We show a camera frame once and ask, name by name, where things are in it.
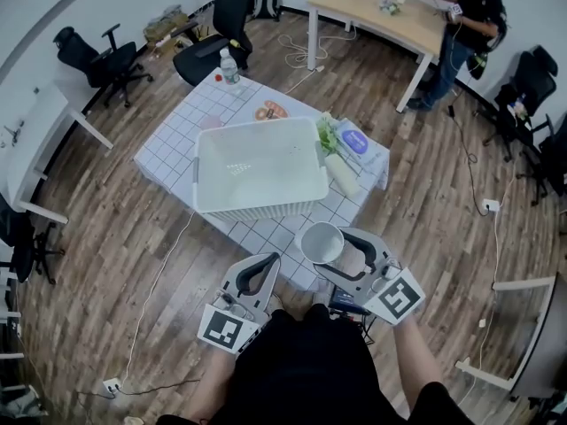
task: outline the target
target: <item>backpack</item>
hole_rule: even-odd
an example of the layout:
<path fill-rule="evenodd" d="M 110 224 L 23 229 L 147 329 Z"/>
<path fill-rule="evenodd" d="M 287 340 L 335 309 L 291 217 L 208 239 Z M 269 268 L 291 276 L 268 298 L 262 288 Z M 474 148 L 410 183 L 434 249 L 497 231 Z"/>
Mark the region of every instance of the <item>backpack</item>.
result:
<path fill-rule="evenodd" d="M 255 19 L 274 19 L 279 22 L 281 5 L 282 0 L 256 0 L 252 16 Z"/>

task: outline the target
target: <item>person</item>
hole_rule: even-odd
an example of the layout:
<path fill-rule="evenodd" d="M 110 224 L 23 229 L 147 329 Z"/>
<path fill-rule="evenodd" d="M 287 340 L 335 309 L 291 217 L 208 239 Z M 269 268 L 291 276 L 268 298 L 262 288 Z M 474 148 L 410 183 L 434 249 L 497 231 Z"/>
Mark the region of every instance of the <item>person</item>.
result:
<path fill-rule="evenodd" d="M 472 423 L 449 397 L 413 316 L 393 329 L 411 410 L 408 421 L 402 419 L 380 391 L 359 328 L 330 318 L 326 305 L 332 285 L 319 282 L 320 292 L 303 321 L 295 321 L 278 302 L 238 359 L 214 348 L 187 419 L 164 415 L 158 425 Z"/>
<path fill-rule="evenodd" d="M 408 108 L 430 111 L 453 86 L 459 69 L 475 52 L 486 52 L 487 43 L 497 37 L 505 24 L 502 0 L 445 0 L 459 4 L 461 16 L 449 18 L 439 56 L 439 65 L 432 79 L 420 83 L 424 96 L 408 101 Z"/>

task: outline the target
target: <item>table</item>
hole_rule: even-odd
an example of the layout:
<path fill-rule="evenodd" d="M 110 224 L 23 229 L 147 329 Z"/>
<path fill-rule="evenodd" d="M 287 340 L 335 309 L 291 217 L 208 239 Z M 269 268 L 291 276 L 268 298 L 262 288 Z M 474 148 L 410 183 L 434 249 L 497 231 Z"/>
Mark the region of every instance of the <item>table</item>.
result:
<path fill-rule="evenodd" d="M 309 0 L 307 2 L 309 4 L 307 68 L 311 71 L 315 69 L 315 56 L 319 45 L 317 35 L 319 10 L 324 10 L 325 16 L 333 19 L 346 19 L 347 31 L 350 30 L 351 22 L 372 28 L 419 52 L 419 67 L 396 107 L 398 112 L 403 112 L 431 60 L 439 56 L 445 23 L 441 17 L 435 15 L 435 8 L 421 0 L 406 0 L 401 7 L 401 13 L 395 16 L 380 11 L 380 1 Z"/>
<path fill-rule="evenodd" d="M 22 198 L 27 182 L 32 175 L 36 181 L 47 179 L 42 172 L 35 169 L 38 159 L 45 150 L 50 139 L 56 133 L 61 122 L 71 117 L 92 134 L 101 144 L 111 150 L 113 144 L 94 129 L 81 112 L 74 109 L 67 98 L 55 85 L 42 89 L 34 107 L 24 119 L 18 143 L 12 148 L 8 165 L 8 197 L 10 206 L 17 212 L 30 211 L 63 224 L 69 219 L 61 214 L 33 205 Z"/>
<path fill-rule="evenodd" d="M 279 117 L 308 116 L 319 118 L 316 109 L 274 89 L 245 77 L 241 88 L 235 89 L 214 79 L 217 68 L 201 82 L 161 123 L 134 157 L 142 173 L 169 193 L 192 207 L 194 157 L 193 145 L 201 124 L 208 116 L 219 117 L 222 125 L 243 124 L 266 119 L 268 110 Z M 275 251 L 280 254 L 280 273 L 300 290 L 316 288 L 316 273 L 311 263 L 295 247 L 293 237 L 304 225 L 320 220 L 348 227 L 369 196 L 378 186 L 385 189 L 388 180 L 389 151 L 379 146 L 380 161 L 376 174 L 366 173 L 343 153 L 347 163 L 358 175 L 361 192 L 351 201 L 330 181 L 329 195 L 315 205 L 308 215 L 286 216 L 244 222 L 225 221 L 208 214 L 202 217 L 217 227 L 251 254 Z"/>
<path fill-rule="evenodd" d="M 567 282 L 562 276 L 556 274 L 543 279 L 496 282 L 493 285 L 493 290 L 499 292 L 534 288 L 545 289 L 545 295 L 530 343 L 516 372 L 509 379 L 471 367 L 468 360 L 455 364 L 465 373 L 508 390 L 512 397 L 551 397 L 556 391 L 556 376 L 564 370 L 567 359 Z"/>

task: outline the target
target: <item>black office chair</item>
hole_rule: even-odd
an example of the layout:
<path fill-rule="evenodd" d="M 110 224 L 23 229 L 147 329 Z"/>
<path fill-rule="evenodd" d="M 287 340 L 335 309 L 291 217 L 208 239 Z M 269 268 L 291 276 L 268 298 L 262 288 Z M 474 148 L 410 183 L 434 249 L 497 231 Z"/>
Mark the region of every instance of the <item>black office chair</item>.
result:
<path fill-rule="evenodd" d="M 517 124 L 516 118 L 508 111 L 507 106 L 525 94 L 524 106 L 528 115 L 532 117 L 540 105 L 557 89 L 554 77 L 557 76 L 557 63 L 541 46 L 537 46 L 533 52 L 525 51 L 520 56 L 516 74 L 510 83 L 504 85 L 498 96 L 494 99 L 497 108 L 493 111 L 480 110 L 474 115 L 481 114 L 492 122 L 496 131 L 483 141 L 487 146 L 497 135 L 500 135 L 506 146 L 506 162 L 512 159 L 510 144 L 514 140 L 520 140 L 524 145 L 533 145 L 533 134 L 547 126 L 546 123 L 528 129 L 524 124 Z"/>
<path fill-rule="evenodd" d="M 536 184 L 535 199 L 532 201 L 532 206 L 540 203 L 540 197 L 545 198 L 548 196 L 548 189 L 546 188 L 545 180 L 549 181 L 551 187 L 559 197 L 565 192 L 565 174 L 567 174 L 567 118 L 555 133 L 549 115 L 546 115 L 547 122 L 551 135 L 540 143 L 539 149 L 534 147 L 530 151 L 536 158 L 534 161 L 530 153 L 524 153 L 525 160 L 532 170 L 528 174 L 517 174 L 516 178 L 533 178 Z"/>
<path fill-rule="evenodd" d="M 213 26 L 217 35 L 193 44 L 174 57 L 175 69 L 185 81 L 196 87 L 221 64 L 220 50 L 229 47 L 230 55 L 238 67 L 248 68 L 247 59 L 252 43 L 245 33 L 246 13 L 250 0 L 214 0 Z M 179 35 L 186 27 L 172 33 Z M 234 40 L 240 47 L 234 47 Z"/>
<path fill-rule="evenodd" d="M 0 239 L 13 247 L 12 259 L 9 262 L 0 262 L 0 267 L 8 267 L 18 276 L 20 283 L 24 282 L 34 269 L 38 274 L 45 273 L 51 285 L 55 279 L 50 275 L 47 266 L 48 255 L 65 255 L 65 251 L 48 251 L 47 241 L 50 231 L 55 227 L 50 223 L 45 233 L 34 237 L 35 229 L 24 212 L 15 212 L 0 195 Z"/>
<path fill-rule="evenodd" d="M 112 84 L 112 89 L 105 100 L 105 107 L 108 107 L 110 99 L 119 91 L 124 93 L 124 107 L 130 107 L 128 101 L 127 84 L 131 81 L 139 81 L 147 77 L 148 81 L 153 81 L 150 74 L 134 74 L 136 69 L 142 71 L 144 67 L 140 64 L 134 65 L 136 60 L 136 44 L 127 42 L 119 48 L 116 47 L 114 40 L 114 30 L 120 24 L 106 30 L 102 36 L 108 36 L 111 47 L 102 53 L 98 53 L 90 47 L 74 31 L 73 27 L 65 27 L 53 40 L 59 52 L 57 58 L 75 69 L 82 71 L 87 76 L 89 85 L 92 88 L 105 89 Z"/>

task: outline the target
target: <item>white desk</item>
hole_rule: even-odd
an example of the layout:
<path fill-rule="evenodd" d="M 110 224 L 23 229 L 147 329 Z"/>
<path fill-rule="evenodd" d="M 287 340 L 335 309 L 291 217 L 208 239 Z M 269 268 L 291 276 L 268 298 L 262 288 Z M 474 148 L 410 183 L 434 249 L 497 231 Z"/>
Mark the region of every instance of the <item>white desk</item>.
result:
<path fill-rule="evenodd" d="M 113 148 L 113 144 L 94 129 L 85 120 L 81 112 L 71 106 L 67 98 L 55 85 L 42 89 L 37 95 L 34 107 L 24 119 L 24 127 L 21 129 L 18 143 L 10 153 L 7 201 L 14 211 L 30 211 L 63 224 L 67 224 L 69 221 L 64 215 L 33 205 L 22 199 L 31 175 L 34 175 L 36 180 L 38 177 L 46 179 L 42 172 L 35 170 L 35 166 L 46 145 L 67 116 L 75 119 L 109 150 Z"/>
<path fill-rule="evenodd" d="M 315 69 L 315 57 L 319 47 L 317 25 L 319 10 L 333 19 L 346 19 L 346 30 L 350 30 L 351 22 L 370 27 L 385 34 L 396 42 L 407 45 L 419 52 L 419 67 L 409 83 L 404 96 L 396 110 L 403 112 L 409 98 L 416 91 L 433 57 L 441 51 L 445 23 L 434 14 L 435 9 L 420 0 L 406 0 L 401 13 L 391 16 L 381 12 L 381 0 L 310 0 L 309 3 L 309 52 L 307 68 Z"/>
<path fill-rule="evenodd" d="M 283 118 L 308 116 L 317 119 L 321 115 L 313 107 L 245 77 L 241 78 L 242 92 L 233 94 L 233 87 L 215 81 L 214 76 L 219 73 L 221 70 L 216 69 L 192 90 L 134 158 L 147 178 L 189 207 L 193 206 L 193 145 L 201 131 L 201 124 L 208 118 L 218 117 L 225 126 L 263 121 L 267 118 L 268 109 Z M 321 220 L 339 227 L 352 224 L 370 191 L 375 187 L 386 187 L 390 152 L 380 145 L 378 150 L 381 156 L 374 173 L 364 172 L 348 153 L 343 153 L 361 186 L 352 201 L 330 178 L 329 195 L 305 215 L 243 222 L 220 220 L 208 214 L 202 217 L 252 255 L 278 252 L 282 260 L 280 274 L 299 290 L 313 290 L 317 287 L 315 269 L 295 247 L 293 236 L 303 226 Z"/>

